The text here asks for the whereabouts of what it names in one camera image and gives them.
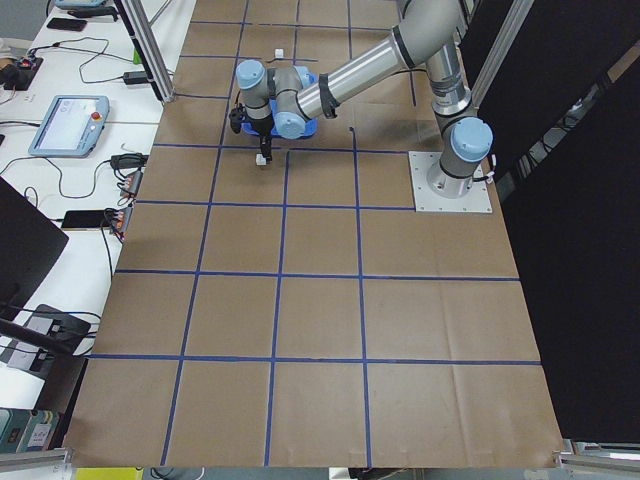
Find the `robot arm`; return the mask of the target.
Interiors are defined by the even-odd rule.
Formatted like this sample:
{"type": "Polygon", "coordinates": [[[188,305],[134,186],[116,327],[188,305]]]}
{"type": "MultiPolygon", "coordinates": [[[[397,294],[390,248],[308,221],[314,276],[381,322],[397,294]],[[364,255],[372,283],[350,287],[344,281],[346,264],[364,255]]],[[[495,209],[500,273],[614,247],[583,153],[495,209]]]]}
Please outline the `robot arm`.
{"type": "Polygon", "coordinates": [[[270,161],[272,136],[301,138],[311,120],[333,119],[337,108],[370,87],[420,65],[432,90],[432,108],[443,139],[440,159],[427,173],[436,194],[461,198],[477,182],[474,173],[489,156],[493,133],[472,112],[454,42],[459,7],[449,0],[402,1],[401,20],[381,42],[311,82],[300,67],[268,68],[245,60],[235,70],[241,97],[229,115],[234,133],[250,124],[261,155],[270,161]]]}

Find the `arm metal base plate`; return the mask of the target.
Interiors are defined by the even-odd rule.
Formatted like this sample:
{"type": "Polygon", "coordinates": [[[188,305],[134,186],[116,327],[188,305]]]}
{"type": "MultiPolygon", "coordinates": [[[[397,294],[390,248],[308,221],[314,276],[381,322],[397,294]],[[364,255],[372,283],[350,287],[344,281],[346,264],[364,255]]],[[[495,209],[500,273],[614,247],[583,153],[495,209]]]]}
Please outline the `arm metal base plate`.
{"type": "Polygon", "coordinates": [[[477,165],[471,177],[456,179],[448,176],[440,165],[441,152],[409,151],[410,176],[415,210],[418,213],[478,213],[491,214],[493,208],[485,181],[477,165]]]}

